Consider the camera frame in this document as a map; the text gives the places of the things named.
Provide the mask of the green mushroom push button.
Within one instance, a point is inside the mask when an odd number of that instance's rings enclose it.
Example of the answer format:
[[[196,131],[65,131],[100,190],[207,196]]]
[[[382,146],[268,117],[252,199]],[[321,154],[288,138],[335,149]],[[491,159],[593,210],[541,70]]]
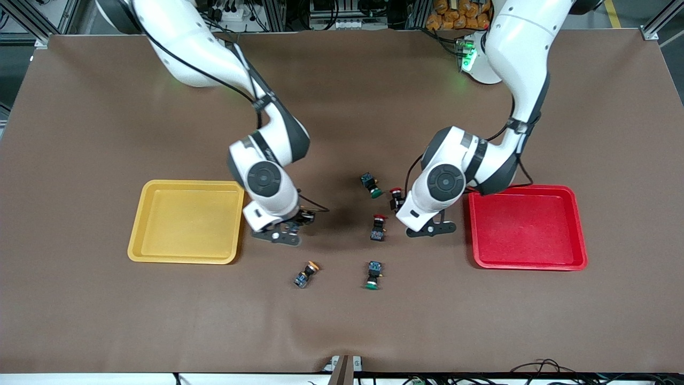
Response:
[[[371,173],[361,175],[361,183],[368,190],[372,199],[377,199],[383,195],[383,190],[378,187],[378,180]]]
[[[379,261],[370,261],[367,271],[367,281],[364,287],[368,290],[379,289],[379,278],[383,277],[383,264]]]

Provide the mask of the yellow plastic tray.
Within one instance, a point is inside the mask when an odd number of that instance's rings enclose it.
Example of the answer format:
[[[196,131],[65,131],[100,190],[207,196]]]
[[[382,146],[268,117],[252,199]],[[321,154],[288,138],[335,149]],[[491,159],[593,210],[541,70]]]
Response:
[[[237,182],[151,180],[142,188],[127,254],[140,263],[227,265],[241,237]]]

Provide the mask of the red plastic tray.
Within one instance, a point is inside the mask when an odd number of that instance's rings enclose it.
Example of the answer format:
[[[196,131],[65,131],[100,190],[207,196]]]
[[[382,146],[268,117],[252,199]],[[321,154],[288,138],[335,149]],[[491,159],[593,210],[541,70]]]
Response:
[[[472,256],[481,268],[581,271],[588,265],[577,199],[567,186],[468,197]]]

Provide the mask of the brown table mat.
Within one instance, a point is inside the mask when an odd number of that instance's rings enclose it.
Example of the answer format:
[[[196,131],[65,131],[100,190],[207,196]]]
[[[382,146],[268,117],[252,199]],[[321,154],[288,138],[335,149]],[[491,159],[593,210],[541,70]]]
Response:
[[[127,248],[154,179],[227,180],[255,128],[225,88],[176,81],[141,36],[54,36],[37,50],[0,140],[0,373],[684,372],[684,107],[657,42],[636,29],[564,30],[523,162],[577,197],[588,266],[478,268],[462,205],[454,234],[369,239],[359,177],[403,185],[437,130],[488,137],[510,113],[420,32],[254,34],[246,56],[305,125],[288,173],[330,208],[301,246],[244,227],[231,265],[136,263]],[[320,271],[293,280],[308,261]],[[366,285],[383,264],[379,289]]]

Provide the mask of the white power strip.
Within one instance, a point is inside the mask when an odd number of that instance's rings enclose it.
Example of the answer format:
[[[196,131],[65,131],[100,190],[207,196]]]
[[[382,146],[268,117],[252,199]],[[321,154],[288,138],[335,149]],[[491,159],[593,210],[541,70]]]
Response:
[[[245,0],[213,0],[213,11],[207,15],[225,29],[254,31],[257,26],[255,16]]]

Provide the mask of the orange packaged goods pile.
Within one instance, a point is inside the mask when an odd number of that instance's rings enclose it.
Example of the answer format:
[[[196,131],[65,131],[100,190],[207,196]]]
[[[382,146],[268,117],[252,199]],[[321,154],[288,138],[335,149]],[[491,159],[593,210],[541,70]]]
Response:
[[[484,31],[489,29],[493,15],[492,0],[433,0],[425,28]]]

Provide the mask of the grey metal equipment rack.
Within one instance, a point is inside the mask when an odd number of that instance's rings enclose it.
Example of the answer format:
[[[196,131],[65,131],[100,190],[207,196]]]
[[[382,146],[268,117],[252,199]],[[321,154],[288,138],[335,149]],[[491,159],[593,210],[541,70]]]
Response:
[[[387,27],[388,0],[302,0],[301,22],[312,30],[379,30]]]

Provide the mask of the aluminium frame profile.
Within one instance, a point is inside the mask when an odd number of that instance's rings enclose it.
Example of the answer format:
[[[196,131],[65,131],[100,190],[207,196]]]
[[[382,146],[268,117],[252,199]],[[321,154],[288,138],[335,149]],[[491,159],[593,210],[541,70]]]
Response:
[[[657,12],[645,25],[640,26],[640,31],[645,41],[656,41],[658,33],[667,25],[679,12],[684,10],[684,0],[669,0],[669,2]]]
[[[0,45],[46,45],[57,33],[34,0],[0,0]]]

